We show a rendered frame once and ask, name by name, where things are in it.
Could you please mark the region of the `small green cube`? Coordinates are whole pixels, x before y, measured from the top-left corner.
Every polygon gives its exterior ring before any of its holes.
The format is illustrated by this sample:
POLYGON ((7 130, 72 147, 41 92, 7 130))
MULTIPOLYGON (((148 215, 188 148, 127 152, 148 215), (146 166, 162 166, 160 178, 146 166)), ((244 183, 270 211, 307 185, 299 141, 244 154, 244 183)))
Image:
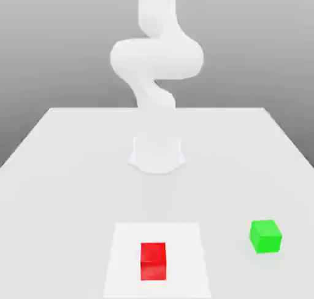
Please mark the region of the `small green cube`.
POLYGON ((257 254, 277 253, 282 233, 274 220, 253 220, 249 238, 257 254))

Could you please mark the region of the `small red cube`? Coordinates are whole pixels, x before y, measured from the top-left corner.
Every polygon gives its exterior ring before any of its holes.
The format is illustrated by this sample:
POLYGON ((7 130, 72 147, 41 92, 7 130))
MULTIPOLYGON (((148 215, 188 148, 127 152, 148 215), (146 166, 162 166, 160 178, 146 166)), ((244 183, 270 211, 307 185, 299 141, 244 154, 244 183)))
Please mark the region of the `small red cube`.
POLYGON ((141 243, 140 279, 142 281, 165 281, 166 278, 166 243, 141 243))

